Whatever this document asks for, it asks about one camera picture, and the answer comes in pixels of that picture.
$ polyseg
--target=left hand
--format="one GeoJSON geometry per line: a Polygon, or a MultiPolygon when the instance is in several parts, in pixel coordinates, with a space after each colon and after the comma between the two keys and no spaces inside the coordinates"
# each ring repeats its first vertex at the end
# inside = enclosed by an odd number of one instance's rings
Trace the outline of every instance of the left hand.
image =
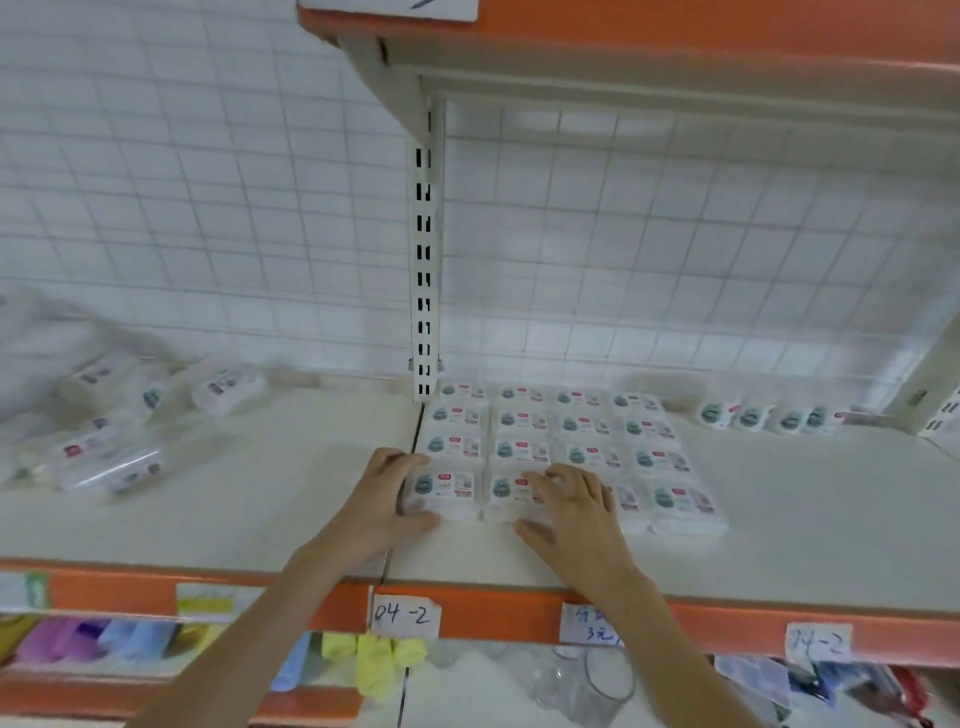
{"type": "Polygon", "coordinates": [[[316,549],[324,559],[333,555],[341,572],[347,573],[435,527],[441,521],[436,513],[401,516],[396,512],[403,479],[429,462],[426,455],[408,455],[395,448],[374,450],[343,508],[305,548],[316,549]]]}

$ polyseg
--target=hand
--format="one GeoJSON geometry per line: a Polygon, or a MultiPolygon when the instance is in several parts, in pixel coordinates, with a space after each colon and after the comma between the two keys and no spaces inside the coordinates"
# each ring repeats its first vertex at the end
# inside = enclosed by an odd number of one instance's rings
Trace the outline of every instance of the hand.
{"type": "Polygon", "coordinates": [[[572,465],[551,465],[545,474],[523,477],[543,499],[553,528],[521,520],[514,531],[566,586],[605,609],[624,586],[647,580],[623,538],[613,491],[595,474],[572,465]]]}
{"type": "Polygon", "coordinates": [[[429,462],[426,455],[376,449],[343,508],[305,548],[319,551],[324,559],[332,555],[341,572],[347,573],[401,541],[429,531],[441,521],[436,513],[400,516],[396,512],[403,479],[429,462]]]}

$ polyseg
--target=orange shelf frame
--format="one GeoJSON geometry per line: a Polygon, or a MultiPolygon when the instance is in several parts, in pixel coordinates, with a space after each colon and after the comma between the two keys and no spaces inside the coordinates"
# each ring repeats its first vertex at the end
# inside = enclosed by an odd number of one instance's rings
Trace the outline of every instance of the orange shelf frame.
{"type": "MultiPolygon", "coordinates": [[[[584,600],[566,590],[492,589],[390,582],[377,594],[425,596],[443,607],[442,638],[556,643],[564,602],[584,600]]],[[[790,622],[853,625],[853,651],[890,665],[960,667],[960,614],[902,612],[669,597],[686,634],[705,653],[783,657],[790,622]]]]}
{"type": "MultiPolygon", "coordinates": [[[[185,582],[266,587],[276,578],[264,571],[184,569],[120,564],[82,564],[35,559],[0,559],[0,570],[47,574],[51,608],[61,612],[175,618],[177,585],[185,582]]],[[[362,633],[367,630],[371,579],[344,579],[310,622],[311,629],[362,633]]]]}
{"type": "MultiPolygon", "coordinates": [[[[116,682],[0,674],[0,715],[129,720],[166,686],[165,681],[116,682]]],[[[352,688],[297,688],[271,692],[251,725],[346,726],[360,714],[363,698],[352,688]]]]}
{"type": "Polygon", "coordinates": [[[585,52],[776,55],[960,73],[953,0],[480,0],[474,23],[298,7],[317,36],[363,33],[585,52]]]}

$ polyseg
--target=forearm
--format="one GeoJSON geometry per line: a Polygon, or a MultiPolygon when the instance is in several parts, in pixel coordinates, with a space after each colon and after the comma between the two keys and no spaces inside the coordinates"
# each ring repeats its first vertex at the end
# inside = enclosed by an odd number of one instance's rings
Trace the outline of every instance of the forearm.
{"type": "Polygon", "coordinates": [[[637,573],[597,606],[626,645],[669,728],[761,728],[684,634],[653,582],[637,573]]]}
{"type": "Polygon", "coordinates": [[[128,725],[248,725],[290,649],[339,579],[338,566],[324,562],[322,545],[298,550],[251,608],[128,725]]]}

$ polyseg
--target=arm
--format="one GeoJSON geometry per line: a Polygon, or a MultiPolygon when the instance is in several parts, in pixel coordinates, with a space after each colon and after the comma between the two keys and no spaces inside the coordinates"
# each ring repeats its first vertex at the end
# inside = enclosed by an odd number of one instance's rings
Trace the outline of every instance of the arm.
{"type": "Polygon", "coordinates": [[[634,564],[611,489],[593,473],[569,465],[524,476],[543,498],[554,528],[518,521],[516,534],[604,613],[663,722],[669,728],[760,728],[674,621],[657,585],[634,564]]]}
{"type": "Polygon", "coordinates": [[[439,522],[396,514],[403,478],[424,455],[373,453],[344,507],[291,557],[277,580],[184,670],[130,728],[246,726],[310,618],[338,581],[378,553],[439,522]]]}

